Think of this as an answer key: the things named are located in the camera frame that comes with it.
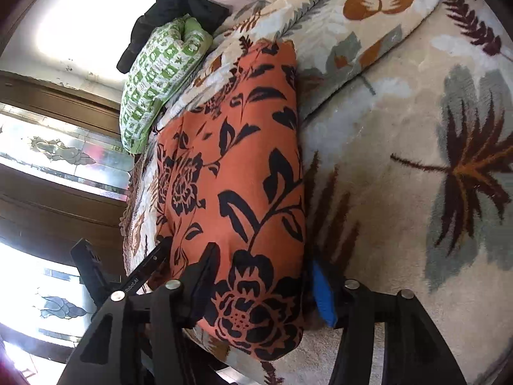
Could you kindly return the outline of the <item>orange floral print garment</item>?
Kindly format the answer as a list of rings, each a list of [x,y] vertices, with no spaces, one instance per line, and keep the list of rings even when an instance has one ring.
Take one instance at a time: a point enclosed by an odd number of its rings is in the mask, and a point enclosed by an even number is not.
[[[156,140],[156,237],[165,279],[214,246],[220,258],[200,327],[262,361],[303,336],[303,165],[297,57],[290,41],[242,42],[229,81]]]

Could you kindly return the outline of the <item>green white patterned pillow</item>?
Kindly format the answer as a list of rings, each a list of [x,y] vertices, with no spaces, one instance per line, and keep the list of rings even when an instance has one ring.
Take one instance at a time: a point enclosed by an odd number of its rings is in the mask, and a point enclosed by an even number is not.
[[[127,152],[142,153],[161,107],[180,91],[211,44],[212,36],[189,15],[153,30],[123,87],[119,128]]]

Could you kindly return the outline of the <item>black cloth on bed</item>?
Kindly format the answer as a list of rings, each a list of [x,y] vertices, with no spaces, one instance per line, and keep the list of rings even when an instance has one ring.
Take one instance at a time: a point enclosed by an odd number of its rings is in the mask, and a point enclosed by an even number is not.
[[[137,18],[130,34],[130,43],[122,53],[116,68],[122,74],[130,71],[155,28],[189,15],[198,20],[206,32],[212,34],[229,14],[229,8],[210,0],[156,0],[141,17]]]

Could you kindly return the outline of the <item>cream leaf-pattern fleece blanket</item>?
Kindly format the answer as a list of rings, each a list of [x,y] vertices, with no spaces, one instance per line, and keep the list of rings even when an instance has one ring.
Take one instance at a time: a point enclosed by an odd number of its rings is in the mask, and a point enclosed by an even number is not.
[[[486,0],[256,0],[214,31],[158,116],[121,227],[134,270],[156,237],[156,140],[229,81],[242,42],[290,41],[303,165],[303,336],[262,361],[188,338],[261,384],[326,384],[347,280],[392,298],[371,329],[372,384],[512,381],[512,41]]]

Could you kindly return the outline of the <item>wooden window frame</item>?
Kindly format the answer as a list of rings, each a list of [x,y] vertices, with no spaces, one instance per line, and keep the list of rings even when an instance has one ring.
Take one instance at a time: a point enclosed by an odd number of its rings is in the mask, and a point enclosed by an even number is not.
[[[4,71],[1,99],[104,136],[119,136],[118,104],[81,90]],[[84,238],[105,271],[121,276],[125,269],[119,223],[125,210],[124,201],[67,188],[7,165],[1,167],[1,239],[25,253],[70,264],[72,247]]]

